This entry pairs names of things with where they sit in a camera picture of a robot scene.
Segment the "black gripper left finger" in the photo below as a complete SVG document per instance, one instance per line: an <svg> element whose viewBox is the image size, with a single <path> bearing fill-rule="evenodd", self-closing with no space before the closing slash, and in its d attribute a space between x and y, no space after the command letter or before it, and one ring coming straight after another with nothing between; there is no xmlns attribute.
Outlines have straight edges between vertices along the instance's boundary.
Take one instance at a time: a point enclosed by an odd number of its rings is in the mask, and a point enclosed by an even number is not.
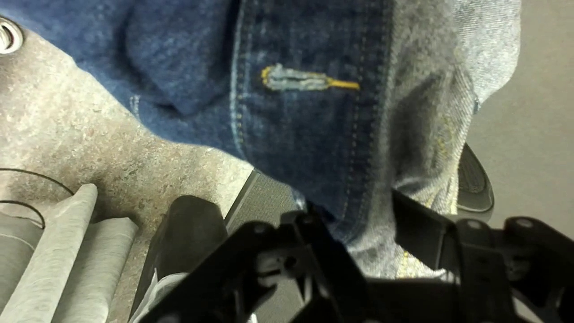
<svg viewBox="0 0 574 323"><path fill-rule="evenodd" d="M279 225L241 223L227 234L220 211L204 200L177 198L150 245L128 323L252 323L283 281L308 304L293 229L299 212Z"/></svg>

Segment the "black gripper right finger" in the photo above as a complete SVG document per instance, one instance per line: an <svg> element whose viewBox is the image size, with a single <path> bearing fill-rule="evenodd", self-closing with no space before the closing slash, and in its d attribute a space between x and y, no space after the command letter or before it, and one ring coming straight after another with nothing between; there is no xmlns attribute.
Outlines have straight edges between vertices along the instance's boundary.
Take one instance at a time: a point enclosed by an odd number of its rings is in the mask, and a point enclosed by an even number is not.
<svg viewBox="0 0 574 323"><path fill-rule="evenodd" d="M502 229L449 221L394 193L396 243L451 275L462 323L519 323L518 298L543 323L574 323L574 241L532 218Z"/></svg>

